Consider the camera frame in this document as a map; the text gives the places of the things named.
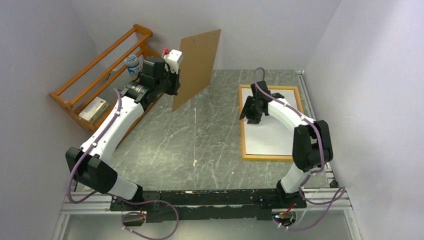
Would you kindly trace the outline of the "white red cardboard box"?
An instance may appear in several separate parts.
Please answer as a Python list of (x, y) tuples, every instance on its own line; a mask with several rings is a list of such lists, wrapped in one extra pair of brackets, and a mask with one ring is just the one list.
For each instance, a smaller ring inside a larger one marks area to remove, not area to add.
[(108, 106), (109, 103), (106, 100), (97, 96), (78, 114), (78, 116), (93, 124), (98, 120)]

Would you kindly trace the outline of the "brown cardboard backing board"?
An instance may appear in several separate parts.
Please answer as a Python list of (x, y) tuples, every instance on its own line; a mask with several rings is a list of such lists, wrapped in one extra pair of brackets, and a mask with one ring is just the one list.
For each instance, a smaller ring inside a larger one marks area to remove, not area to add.
[(210, 84), (220, 35), (221, 30), (216, 29), (180, 40), (183, 60), (180, 64), (180, 88), (172, 102), (173, 112)]

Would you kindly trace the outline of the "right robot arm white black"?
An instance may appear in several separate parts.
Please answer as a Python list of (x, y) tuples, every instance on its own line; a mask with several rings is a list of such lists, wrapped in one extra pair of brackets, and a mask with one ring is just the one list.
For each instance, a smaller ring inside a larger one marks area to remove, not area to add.
[(268, 150), (268, 144), (291, 151), (291, 167), (277, 182), (280, 190), (274, 195), (276, 204), (286, 208), (308, 179), (333, 159), (329, 126), (324, 120), (306, 116), (279, 92), (272, 93), (264, 80), (252, 83), (250, 89), (239, 119), (246, 129), (256, 134), (262, 131), (250, 146), (256, 152)]

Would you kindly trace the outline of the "orange wooden shelf rack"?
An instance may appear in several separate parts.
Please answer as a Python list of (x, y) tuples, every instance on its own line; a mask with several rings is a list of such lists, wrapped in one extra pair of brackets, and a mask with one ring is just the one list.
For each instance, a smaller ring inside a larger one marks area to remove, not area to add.
[[(119, 37), (115, 42), (98, 54), (90, 63), (79, 70), (62, 86), (49, 96), (87, 133), (94, 133), (107, 114), (111, 112), (109, 106), (98, 119), (90, 122), (80, 117), (80, 113), (105, 91), (118, 77), (127, 73), (124, 59), (134, 54), (137, 57), (158, 57), (160, 54), (148, 46), (148, 39), (153, 36), (153, 31), (145, 26), (134, 24), (130, 30)], [(93, 77), (83, 85), (82, 90), (70, 100), (62, 97), (62, 94), (74, 85), (78, 80)]]

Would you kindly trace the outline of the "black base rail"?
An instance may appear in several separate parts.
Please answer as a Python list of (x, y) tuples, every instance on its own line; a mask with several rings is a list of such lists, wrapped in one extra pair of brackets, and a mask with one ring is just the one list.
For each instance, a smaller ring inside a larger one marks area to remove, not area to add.
[(143, 192), (132, 204), (113, 198), (112, 212), (144, 211), (147, 223), (175, 220), (244, 219), (270, 221), (278, 212), (304, 209), (307, 203), (298, 193), (281, 188), (162, 190)]

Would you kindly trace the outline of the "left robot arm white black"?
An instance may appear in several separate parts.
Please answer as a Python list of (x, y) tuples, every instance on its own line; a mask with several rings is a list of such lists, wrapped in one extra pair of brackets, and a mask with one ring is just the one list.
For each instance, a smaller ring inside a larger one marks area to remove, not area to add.
[(131, 126), (159, 95), (177, 95), (183, 58), (182, 52), (172, 50), (143, 60), (138, 79), (116, 91), (117, 102), (96, 132), (79, 148), (67, 150), (69, 185), (76, 181), (98, 193), (119, 197), (130, 210), (142, 206), (142, 186), (120, 176), (110, 166), (110, 160)]

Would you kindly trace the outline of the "white blue lidded jar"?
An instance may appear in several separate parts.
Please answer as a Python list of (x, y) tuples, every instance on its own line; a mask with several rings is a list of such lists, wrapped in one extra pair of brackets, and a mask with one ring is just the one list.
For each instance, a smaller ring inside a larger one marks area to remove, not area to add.
[(135, 54), (129, 54), (123, 62), (130, 74), (135, 75), (141, 71), (139, 58)]

